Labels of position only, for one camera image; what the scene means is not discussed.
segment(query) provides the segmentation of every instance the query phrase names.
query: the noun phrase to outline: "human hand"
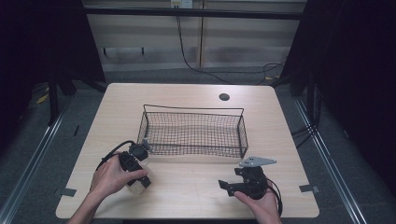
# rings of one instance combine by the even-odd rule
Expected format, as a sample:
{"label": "human hand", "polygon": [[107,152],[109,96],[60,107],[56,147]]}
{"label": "human hand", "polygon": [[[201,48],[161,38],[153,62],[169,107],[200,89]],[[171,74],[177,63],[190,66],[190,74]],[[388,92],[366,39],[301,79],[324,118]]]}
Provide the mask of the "human hand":
{"label": "human hand", "polygon": [[251,199],[240,191],[236,191],[233,196],[250,208],[259,223],[281,223],[277,212],[276,196],[270,189],[267,189],[264,196],[259,200]]}
{"label": "human hand", "polygon": [[121,190],[132,179],[138,179],[148,173],[145,170],[125,172],[120,166],[119,155],[115,155],[103,163],[93,174],[90,194],[93,193],[104,199]]}

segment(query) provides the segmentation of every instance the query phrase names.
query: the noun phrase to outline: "wire cable on wall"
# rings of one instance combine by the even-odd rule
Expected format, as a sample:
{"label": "wire cable on wall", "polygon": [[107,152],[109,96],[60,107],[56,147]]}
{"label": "wire cable on wall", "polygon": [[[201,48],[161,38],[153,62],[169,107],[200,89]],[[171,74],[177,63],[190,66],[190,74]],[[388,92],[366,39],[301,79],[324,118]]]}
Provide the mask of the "wire cable on wall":
{"label": "wire cable on wall", "polygon": [[[228,80],[225,80],[225,79],[223,79],[223,78],[221,78],[221,77],[218,77],[218,76],[216,76],[215,74],[223,74],[223,73],[229,73],[229,74],[259,74],[259,73],[264,73],[264,78],[263,78],[262,80],[260,80],[259,82],[257,82],[256,84],[254,84],[254,85],[258,86],[258,85],[261,85],[261,84],[266,80],[266,78],[267,78],[266,73],[267,73],[267,72],[269,72],[269,71],[271,71],[271,70],[273,70],[273,69],[279,67],[280,65],[284,65],[284,64],[285,64],[285,62],[282,62],[282,63],[267,63],[267,64],[262,68],[261,71],[257,71],[257,72],[235,72],[235,71],[230,71],[230,72],[228,72],[228,71],[206,72],[206,71],[203,71],[203,70],[198,70],[198,69],[196,69],[196,68],[193,68],[193,67],[191,67],[191,66],[189,65],[189,63],[188,63],[187,60],[186,60],[186,55],[185,55],[184,46],[183,46],[183,38],[182,38],[182,34],[181,34],[181,22],[180,22],[180,17],[177,16],[176,18],[177,18],[177,30],[178,30],[178,38],[179,38],[179,41],[180,41],[181,54],[182,54],[182,56],[183,56],[184,63],[185,63],[192,71],[210,75],[210,76],[214,77],[215,79],[220,80],[220,81],[222,81],[222,82],[224,82],[224,83],[227,83],[227,84],[230,84],[230,85],[237,85],[237,84],[236,84],[236,83],[232,83],[232,82],[230,82],[230,81],[228,81]],[[265,69],[267,66],[270,66],[270,65],[273,65],[273,67],[268,68],[268,69]]]}

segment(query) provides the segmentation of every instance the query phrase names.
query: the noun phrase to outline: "hand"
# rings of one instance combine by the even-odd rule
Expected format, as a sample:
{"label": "hand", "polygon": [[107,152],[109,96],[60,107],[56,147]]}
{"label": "hand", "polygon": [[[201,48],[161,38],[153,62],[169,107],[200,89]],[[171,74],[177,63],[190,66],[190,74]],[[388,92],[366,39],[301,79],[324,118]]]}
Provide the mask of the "hand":
{"label": "hand", "polygon": [[145,170],[125,172],[120,166],[119,155],[113,156],[95,171],[90,192],[67,223],[91,223],[100,203],[108,195],[118,192],[132,179],[148,173]]}
{"label": "hand", "polygon": [[148,173],[145,170],[125,172],[120,166],[119,155],[115,155],[93,174],[90,193],[104,199],[121,190],[130,180],[138,179]]}
{"label": "hand", "polygon": [[240,191],[235,192],[233,196],[250,208],[259,223],[281,223],[277,212],[276,196],[271,190],[267,189],[264,196],[259,200],[251,199]]}

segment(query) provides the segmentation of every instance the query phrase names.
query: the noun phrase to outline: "basket handle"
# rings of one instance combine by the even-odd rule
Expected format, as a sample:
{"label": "basket handle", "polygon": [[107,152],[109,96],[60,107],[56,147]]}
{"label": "basket handle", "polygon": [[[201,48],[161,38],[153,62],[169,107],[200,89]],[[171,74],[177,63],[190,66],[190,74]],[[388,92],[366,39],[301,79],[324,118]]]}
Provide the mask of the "basket handle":
{"label": "basket handle", "polygon": [[241,116],[244,114],[244,108],[220,108],[220,107],[212,107],[212,108],[204,108],[204,107],[178,107],[178,106],[167,106],[167,105],[143,105],[145,113],[148,112],[148,107],[159,107],[159,108],[167,108],[167,109],[190,109],[190,110],[241,110]]}

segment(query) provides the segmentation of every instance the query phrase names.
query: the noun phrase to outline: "power outlet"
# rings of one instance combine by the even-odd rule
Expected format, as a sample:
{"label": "power outlet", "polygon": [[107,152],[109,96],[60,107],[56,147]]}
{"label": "power outlet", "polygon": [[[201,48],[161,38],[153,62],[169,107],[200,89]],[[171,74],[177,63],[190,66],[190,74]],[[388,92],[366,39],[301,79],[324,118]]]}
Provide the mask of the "power outlet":
{"label": "power outlet", "polygon": [[192,0],[181,0],[182,8],[192,8]]}
{"label": "power outlet", "polygon": [[171,8],[181,8],[181,0],[171,0]]}
{"label": "power outlet", "polygon": [[192,0],[171,0],[171,8],[192,8]]}

